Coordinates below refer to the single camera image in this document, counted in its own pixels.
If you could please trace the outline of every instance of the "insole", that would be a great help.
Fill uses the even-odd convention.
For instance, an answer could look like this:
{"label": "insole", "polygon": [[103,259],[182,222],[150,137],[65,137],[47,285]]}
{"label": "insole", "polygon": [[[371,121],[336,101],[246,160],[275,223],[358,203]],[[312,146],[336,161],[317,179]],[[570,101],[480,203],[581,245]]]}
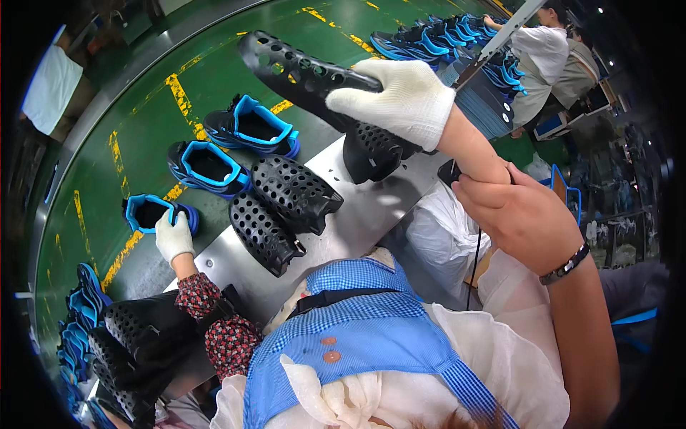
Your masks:
{"label": "insole", "polygon": [[214,152],[207,149],[194,150],[186,158],[194,172],[217,182],[223,182],[233,171]]}
{"label": "insole", "polygon": [[238,116],[238,132],[266,141],[281,134],[281,131],[269,125],[262,116],[254,111]]}
{"label": "insole", "polygon": [[145,201],[136,208],[136,220],[141,228],[154,228],[162,215],[167,211],[167,207],[155,202]]}

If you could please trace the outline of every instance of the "black cable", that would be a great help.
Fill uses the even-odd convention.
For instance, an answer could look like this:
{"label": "black cable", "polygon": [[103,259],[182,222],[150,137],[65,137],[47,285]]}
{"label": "black cable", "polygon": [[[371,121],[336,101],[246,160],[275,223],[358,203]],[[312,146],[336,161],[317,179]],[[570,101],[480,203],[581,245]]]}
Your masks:
{"label": "black cable", "polygon": [[471,298],[471,286],[474,283],[474,276],[476,275],[476,264],[479,263],[479,247],[481,247],[481,227],[479,227],[479,238],[476,240],[476,256],[474,257],[474,269],[472,270],[472,278],[469,279],[469,286],[467,286],[467,308],[469,310],[469,299]]}

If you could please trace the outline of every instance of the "bracelet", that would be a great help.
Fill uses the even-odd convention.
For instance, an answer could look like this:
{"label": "bracelet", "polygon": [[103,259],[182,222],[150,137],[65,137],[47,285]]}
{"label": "bracelet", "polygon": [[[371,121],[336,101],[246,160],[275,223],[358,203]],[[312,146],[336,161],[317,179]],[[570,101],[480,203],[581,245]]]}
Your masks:
{"label": "bracelet", "polygon": [[541,281],[541,284],[544,286],[551,285],[558,281],[559,279],[563,278],[565,275],[569,274],[570,271],[572,271],[574,268],[576,268],[582,260],[589,254],[591,251],[591,248],[589,247],[588,244],[584,243],[583,246],[579,248],[574,255],[572,255],[571,258],[569,258],[569,261],[565,262],[560,268],[551,271],[550,273],[547,273],[546,275],[542,275],[539,277],[539,280]]}

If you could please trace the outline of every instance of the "white knit glove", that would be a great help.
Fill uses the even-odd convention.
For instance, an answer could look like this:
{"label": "white knit glove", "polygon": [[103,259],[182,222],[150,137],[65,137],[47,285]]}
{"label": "white knit glove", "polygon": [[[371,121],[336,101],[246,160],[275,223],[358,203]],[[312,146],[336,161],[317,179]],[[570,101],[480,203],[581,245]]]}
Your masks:
{"label": "white knit glove", "polygon": [[331,110],[385,128],[426,151],[436,149],[455,91],[442,84],[427,63],[362,60],[355,71],[380,80],[383,91],[336,89],[327,97]]}
{"label": "white knit glove", "polygon": [[155,244],[160,249],[162,257],[172,266],[172,261],[181,253],[196,252],[193,250],[193,239],[191,239],[191,229],[188,227],[186,213],[180,211],[176,215],[176,224],[169,223],[169,210],[162,215],[162,218],[155,224]]}

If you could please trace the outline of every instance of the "floral sleeve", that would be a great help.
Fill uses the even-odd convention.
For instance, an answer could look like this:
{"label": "floral sleeve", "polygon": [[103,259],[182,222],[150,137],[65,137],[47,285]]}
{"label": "floral sleeve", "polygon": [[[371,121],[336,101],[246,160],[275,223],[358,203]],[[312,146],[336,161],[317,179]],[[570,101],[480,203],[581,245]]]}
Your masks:
{"label": "floral sleeve", "polygon": [[[212,311],[219,297],[219,288],[204,273],[194,274],[178,282],[176,307],[200,320]],[[255,326],[238,314],[210,325],[205,349],[220,381],[234,374],[248,375],[252,352],[260,340]]]}

